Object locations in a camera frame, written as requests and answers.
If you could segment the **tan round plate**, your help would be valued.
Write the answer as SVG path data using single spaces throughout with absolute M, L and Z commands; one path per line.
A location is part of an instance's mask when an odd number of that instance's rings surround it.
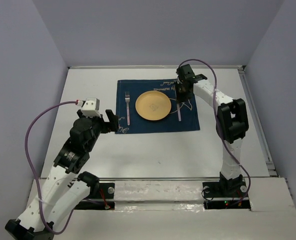
M 135 102 L 136 112 L 148 121 L 159 121 L 167 117 L 171 110 L 171 100 L 160 91 L 146 91 Z

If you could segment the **dark blue patterned cloth napkin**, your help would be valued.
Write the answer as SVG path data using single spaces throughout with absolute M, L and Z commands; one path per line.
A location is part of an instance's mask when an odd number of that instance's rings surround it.
M 158 121 L 150 121 L 138 115 L 135 109 L 136 99 L 147 91 L 159 91 L 169 97 L 172 107 L 167 117 Z M 125 92 L 130 94 L 130 125 L 127 125 Z M 116 115 L 119 117 L 117 134 L 171 133 L 200 130 L 194 96 L 180 104 L 180 111 L 181 121 L 178 120 L 173 79 L 123 79 L 117 82 Z

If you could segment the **knife with pink handle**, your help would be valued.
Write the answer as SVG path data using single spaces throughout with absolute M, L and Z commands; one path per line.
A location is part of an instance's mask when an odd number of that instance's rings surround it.
M 178 114 L 178 120 L 179 120 L 179 122 L 181 122 L 180 103 L 177 103 L 177 114 Z

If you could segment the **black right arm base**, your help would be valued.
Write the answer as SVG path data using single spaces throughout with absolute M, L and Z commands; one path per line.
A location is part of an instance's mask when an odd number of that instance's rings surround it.
M 205 210 L 227 210 L 227 209 L 251 209 L 246 183 L 232 191 L 224 191 L 220 188 L 218 181 L 207 181 L 202 183 L 201 196 L 204 199 Z

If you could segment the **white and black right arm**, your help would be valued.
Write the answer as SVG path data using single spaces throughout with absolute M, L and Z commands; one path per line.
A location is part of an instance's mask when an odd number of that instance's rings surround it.
M 234 99 L 217 89 L 214 70 L 214 84 L 206 76 L 196 75 L 189 64 L 181 64 L 176 70 L 175 96 L 177 103 L 188 101 L 193 96 L 204 100 L 213 108 L 216 132 L 223 145 L 222 167 L 219 173 L 218 190 L 229 196 L 242 184 L 240 149 L 249 129 L 246 103 Z

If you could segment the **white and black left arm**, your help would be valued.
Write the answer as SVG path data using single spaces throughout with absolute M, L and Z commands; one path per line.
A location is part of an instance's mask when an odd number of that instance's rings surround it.
M 99 190 L 99 178 L 82 167 L 100 134 L 116 132 L 118 117 L 106 110 L 108 122 L 98 112 L 93 116 L 77 112 L 79 118 L 70 129 L 70 136 L 54 160 L 50 173 L 37 185 L 37 195 L 16 219 L 7 222 L 6 231 L 16 240 L 51 240 L 63 220 L 69 221 L 75 206 L 86 197 L 94 197 Z

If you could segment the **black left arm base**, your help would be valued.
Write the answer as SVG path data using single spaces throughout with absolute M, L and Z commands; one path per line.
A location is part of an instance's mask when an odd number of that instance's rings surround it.
M 101 182 L 97 190 L 91 190 L 90 194 L 76 205 L 75 210 L 114 210 L 114 193 L 114 182 Z

